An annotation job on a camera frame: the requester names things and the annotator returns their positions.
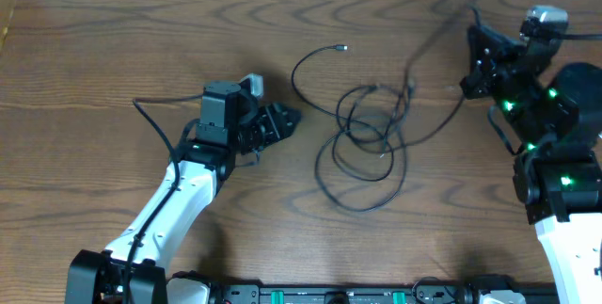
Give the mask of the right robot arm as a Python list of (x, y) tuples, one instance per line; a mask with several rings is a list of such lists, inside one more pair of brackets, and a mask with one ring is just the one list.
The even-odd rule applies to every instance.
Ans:
[(566, 22), (526, 20), (524, 40), (474, 24), (472, 64), (460, 83), (469, 100), (490, 97), (520, 141), (513, 183), (547, 256), (561, 303), (601, 300), (601, 70), (586, 62), (539, 76), (565, 40)]

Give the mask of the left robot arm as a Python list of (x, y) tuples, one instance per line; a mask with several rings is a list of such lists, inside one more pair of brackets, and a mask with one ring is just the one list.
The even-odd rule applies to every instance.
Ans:
[(81, 250), (68, 272), (68, 303), (215, 303), (215, 285), (166, 272), (198, 215), (215, 199), (239, 155), (259, 155), (301, 120), (284, 104), (261, 104), (263, 80), (214, 81), (196, 95), (200, 115), (168, 144), (163, 181), (135, 220), (103, 251)]

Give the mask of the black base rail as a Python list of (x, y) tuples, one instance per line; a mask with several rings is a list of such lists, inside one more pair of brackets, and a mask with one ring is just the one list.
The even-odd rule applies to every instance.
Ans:
[(170, 303), (213, 304), (409, 304), (409, 303), (558, 303), (552, 285), (521, 285), (502, 275), (462, 283), (424, 277), (413, 284), (266, 285), (258, 280), (212, 280), (197, 272), (178, 272), (167, 283)]

